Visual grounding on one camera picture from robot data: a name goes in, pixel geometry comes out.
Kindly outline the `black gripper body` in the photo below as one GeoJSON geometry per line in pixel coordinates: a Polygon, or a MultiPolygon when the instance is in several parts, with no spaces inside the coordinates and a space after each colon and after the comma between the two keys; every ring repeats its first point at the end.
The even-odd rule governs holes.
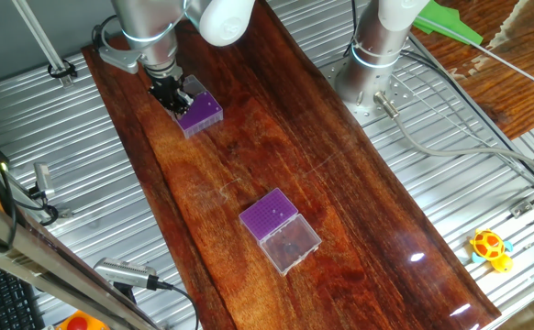
{"type": "Polygon", "coordinates": [[[160,102],[167,104],[178,104],[184,101],[181,91],[183,88],[183,78],[167,76],[164,78],[150,77],[150,93],[160,102]]]}

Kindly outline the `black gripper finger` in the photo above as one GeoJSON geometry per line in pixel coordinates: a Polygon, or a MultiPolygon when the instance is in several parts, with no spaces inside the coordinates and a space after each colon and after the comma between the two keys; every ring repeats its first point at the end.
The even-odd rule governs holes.
{"type": "Polygon", "coordinates": [[[176,116],[182,116],[188,111],[188,103],[182,99],[165,98],[162,100],[163,107],[176,116]]]}
{"type": "Polygon", "coordinates": [[[177,89],[177,104],[181,109],[189,109],[195,98],[181,88],[177,89]]]}

